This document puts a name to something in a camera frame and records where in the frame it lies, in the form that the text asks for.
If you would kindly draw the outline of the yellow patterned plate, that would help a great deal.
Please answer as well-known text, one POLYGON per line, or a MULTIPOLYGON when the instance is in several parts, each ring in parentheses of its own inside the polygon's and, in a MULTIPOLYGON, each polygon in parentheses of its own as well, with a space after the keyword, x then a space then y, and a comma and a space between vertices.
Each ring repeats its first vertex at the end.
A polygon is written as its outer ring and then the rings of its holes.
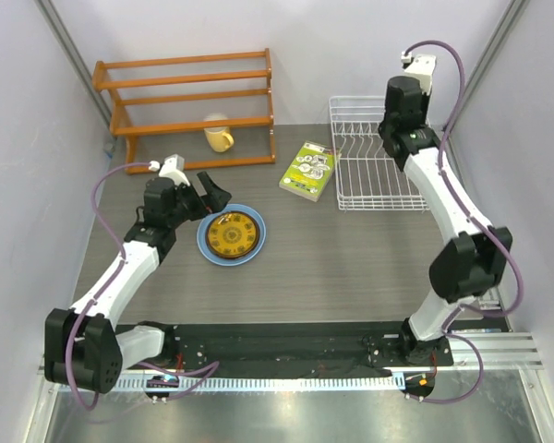
POLYGON ((259 224, 251 216, 237 210, 216 216, 204 232, 205 244, 211 253, 231 261, 251 253, 259 239, 259 224))

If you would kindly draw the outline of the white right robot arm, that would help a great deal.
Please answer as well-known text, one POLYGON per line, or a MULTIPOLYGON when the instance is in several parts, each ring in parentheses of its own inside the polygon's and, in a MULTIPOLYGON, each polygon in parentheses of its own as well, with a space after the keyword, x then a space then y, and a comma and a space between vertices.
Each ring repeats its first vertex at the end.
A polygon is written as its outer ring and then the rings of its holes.
POLYGON ((401 327, 398 351, 409 365, 424 364, 457 313, 498 285, 512 246, 509 229, 494 227, 457 180, 426 123, 427 106, 416 78, 393 77, 379 124, 383 148, 425 199, 444 242, 428 270, 426 299, 401 327))

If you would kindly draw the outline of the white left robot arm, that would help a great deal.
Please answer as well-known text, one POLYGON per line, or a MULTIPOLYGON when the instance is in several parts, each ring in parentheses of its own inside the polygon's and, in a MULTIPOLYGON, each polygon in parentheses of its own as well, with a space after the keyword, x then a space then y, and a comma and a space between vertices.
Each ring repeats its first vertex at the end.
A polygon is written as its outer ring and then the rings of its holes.
POLYGON ((114 262, 68 309, 55 308, 44 324, 44 375, 70 388, 109 392, 122 370, 142 362, 171 366, 178 346, 169 325, 144 321, 119 333, 119 319, 148 277, 160 267, 184 222, 222 212, 232 196, 205 172, 200 195, 182 172, 163 173, 145 185, 143 203, 114 262))

